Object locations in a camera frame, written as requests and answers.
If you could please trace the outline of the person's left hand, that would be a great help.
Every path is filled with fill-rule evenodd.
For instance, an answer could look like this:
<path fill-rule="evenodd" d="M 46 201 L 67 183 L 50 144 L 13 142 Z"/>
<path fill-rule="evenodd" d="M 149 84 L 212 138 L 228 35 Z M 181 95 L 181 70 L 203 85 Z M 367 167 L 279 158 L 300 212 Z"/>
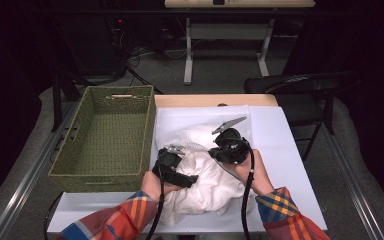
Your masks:
<path fill-rule="evenodd" d="M 181 190 L 181 187 L 166 183 L 161 184 L 160 179 L 152 171 L 147 171 L 142 180 L 141 190 L 158 203 L 161 194 L 167 195 L 173 191 Z"/>

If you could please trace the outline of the desk with white legs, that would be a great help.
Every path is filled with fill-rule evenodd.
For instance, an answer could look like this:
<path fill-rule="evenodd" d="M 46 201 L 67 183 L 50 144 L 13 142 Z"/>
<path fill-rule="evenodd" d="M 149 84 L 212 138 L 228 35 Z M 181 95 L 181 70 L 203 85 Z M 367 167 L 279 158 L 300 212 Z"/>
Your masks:
<path fill-rule="evenodd" d="M 164 0 L 169 9 L 191 10 L 278 10 L 305 9 L 315 6 L 315 0 L 225 0 L 224 5 L 214 5 L 213 0 Z M 198 20 L 187 17 L 185 20 L 186 61 L 184 84 L 190 85 L 193 76 L 193 40 L 262 40 L 261 50 L 257 53 L 260 74 L 268 76 L 265 62 L 268 46 L 272 37 L 275 19 L 258 20 Z"/>

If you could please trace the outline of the white mesh laundry bag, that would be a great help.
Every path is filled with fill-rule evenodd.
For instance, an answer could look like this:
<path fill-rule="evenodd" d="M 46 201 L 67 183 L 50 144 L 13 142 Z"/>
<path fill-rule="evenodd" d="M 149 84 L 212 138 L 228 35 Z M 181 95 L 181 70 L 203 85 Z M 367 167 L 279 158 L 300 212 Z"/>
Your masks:
<path fill-rule="evenodd" d="M 223 122 L 242 116 L 246 119 L 234 126 L 248 143 L 251 139 L 250 110 L 247 106 L 233 107 L 198 107 L 198 108 L 162 108 L 157 113 L 156 138 L 162 134 L 174 132 L 197 125 L 214 125 L 215 129 Z M 224 168 L 227 163 L 216 162 Z"/>

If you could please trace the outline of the person's right hand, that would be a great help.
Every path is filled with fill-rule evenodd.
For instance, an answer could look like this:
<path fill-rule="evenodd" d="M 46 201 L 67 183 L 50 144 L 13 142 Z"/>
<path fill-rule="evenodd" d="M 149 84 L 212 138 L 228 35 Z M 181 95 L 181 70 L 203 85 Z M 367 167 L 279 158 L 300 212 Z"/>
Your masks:
<path fill-rule="evenodd" d="M 253 150 L 254 175 L 251 188 L 258 196 L 267 195 L 274 191 L 274 187 L 265 169 L 262 156 L 257 149 Z M 248 154 L 241 164 L 225 164 L 224 167 L 233 172 L 243 183 L 247 182 L 251 170 L 251 154 Z"/>

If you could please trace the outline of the metal floor rail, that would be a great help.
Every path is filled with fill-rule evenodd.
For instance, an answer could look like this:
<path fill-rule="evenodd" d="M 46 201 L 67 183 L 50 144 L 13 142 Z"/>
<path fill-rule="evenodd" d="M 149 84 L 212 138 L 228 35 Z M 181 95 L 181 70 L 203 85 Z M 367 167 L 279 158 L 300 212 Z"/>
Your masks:
<path fill-rule="evenodd" d="M 339 166 L 339 172 L 369 239 L 384 240 L 384 234 L 374 216 L 372 208 L 369 206 L 336 137 L 331 135 L 325 126 L 321 127 L 321 132 Z"/>
<path fill-rule="evenodd" d="M 42 101 L 39 118 L 19 157 L 0 187 L 0 240 L 4 240 L 31 196 L 52 154 L 75 114 L 77 102 L 63 103 L 62 120 L 53 131 L 51 101 Z"/>

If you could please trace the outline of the black metal stand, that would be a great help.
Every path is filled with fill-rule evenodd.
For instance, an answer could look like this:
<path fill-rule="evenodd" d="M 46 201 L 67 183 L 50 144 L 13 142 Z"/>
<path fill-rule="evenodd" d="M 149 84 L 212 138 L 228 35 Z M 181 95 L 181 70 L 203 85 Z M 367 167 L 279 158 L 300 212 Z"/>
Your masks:
<path fill-rule="evenodd" d="M 52 80 L 54 122 L 52 131 L 55 132 L 62 122 L 62 97 L 64 94 L 69 101 L 77 101 L 80 93 L 75 86 L 74 78 L 67 72 L 58 72 Z"/>

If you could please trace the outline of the black folding chair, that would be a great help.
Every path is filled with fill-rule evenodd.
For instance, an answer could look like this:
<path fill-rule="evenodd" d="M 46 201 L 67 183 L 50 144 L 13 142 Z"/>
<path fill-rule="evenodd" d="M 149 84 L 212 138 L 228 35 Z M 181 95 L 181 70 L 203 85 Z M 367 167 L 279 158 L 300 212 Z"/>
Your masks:
<path fill-rule="evenodd" d="M 296 142 L 308 141 L 302 156 L 305 161 L 322 125 L 334 135 L 334 98 L 358 85 L 360 81 L 360 75 L 355 71 L 271 75 L 248 78 L 243 88 L 247 94 L 273 95 L 283 109 L 290 127 L 315 126 L 310 137 L 295 139 Z"/>

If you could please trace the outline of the green woven basket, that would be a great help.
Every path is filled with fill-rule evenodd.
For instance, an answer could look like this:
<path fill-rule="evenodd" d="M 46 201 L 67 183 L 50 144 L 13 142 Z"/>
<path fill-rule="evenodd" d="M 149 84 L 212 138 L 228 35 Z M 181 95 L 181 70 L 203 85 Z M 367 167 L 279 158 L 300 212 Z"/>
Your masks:
<path fill-rule="evenodd" d="M 65 192 L 130 192 L 149 169 L 154 88 L 88 87 L 48 176 Z"/>

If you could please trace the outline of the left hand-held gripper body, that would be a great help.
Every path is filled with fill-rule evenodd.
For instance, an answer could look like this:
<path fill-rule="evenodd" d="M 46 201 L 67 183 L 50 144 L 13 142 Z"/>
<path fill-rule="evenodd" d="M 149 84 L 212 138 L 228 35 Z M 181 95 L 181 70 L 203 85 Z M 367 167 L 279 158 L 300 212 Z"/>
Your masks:
<path fill-rule="evenodd" d="M 182 160 L 181 155 L 183 155 L 183 152 L 175 146 L 160 149 L 158 151 L 157 160 L 152 172 L 163 183 L 170 183 L 180 187 L 188 187 L 188 177 L 176 171 L 177 166 Z"/>

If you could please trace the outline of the dark equipment with red light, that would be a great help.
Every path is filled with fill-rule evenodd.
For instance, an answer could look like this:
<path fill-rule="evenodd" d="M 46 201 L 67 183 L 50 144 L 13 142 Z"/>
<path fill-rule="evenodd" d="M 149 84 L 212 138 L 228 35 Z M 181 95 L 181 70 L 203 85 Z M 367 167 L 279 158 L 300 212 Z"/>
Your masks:
<path fill-rule="evenodd" d="M 122 77 L 126 72 L 126 64 L 128 53 L 125 51 L 123 38 L 124 28 L 123 20 L 117 17 L 107 17 L 106 24 L 108 28 L 108 34 L 111 40 L 111 45 L 115 54 L 116 69 L 114 76 L 116 78 Z"/>

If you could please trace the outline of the white garment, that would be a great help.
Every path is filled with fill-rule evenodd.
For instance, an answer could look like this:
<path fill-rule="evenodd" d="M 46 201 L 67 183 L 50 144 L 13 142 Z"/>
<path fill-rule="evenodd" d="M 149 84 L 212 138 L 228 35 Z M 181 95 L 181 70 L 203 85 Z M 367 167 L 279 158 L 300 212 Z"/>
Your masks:
<path fill-rule="evenodd" d="M 208 150 L 216 147 L 214 125 L 197 125 L 156 138 L 158 149 L 179 147 L 183 152 L 176 170 L 184 175 L 197 175 L 196 183 L 173 191 L 165 197 L 159 221 L 166 226 L 179 224 L 187 215 L 215 212 L 222 216 L 233 199 L 242 198 L 244 184 L 211 158 Z"/>

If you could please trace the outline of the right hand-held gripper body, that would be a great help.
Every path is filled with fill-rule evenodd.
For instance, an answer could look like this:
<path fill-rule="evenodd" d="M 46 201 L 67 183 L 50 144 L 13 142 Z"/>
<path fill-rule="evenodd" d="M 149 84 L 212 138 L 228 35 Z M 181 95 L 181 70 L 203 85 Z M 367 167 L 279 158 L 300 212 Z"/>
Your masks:
<path fill-rule="evenodd" d="M 214 140 L 216 143 L 215 148 L 221 149 L 221 153 L 216 159 L 218 162 L 240 164 L 245 161 L 249 152 L 249 143 L 241 136 L 239 131 L 234 128 L 236 124 L 241 123 L 245 119 L 246 116 L 242 116 L 223 122 L 213 131 L 213 134 L 217 134 Z"/>

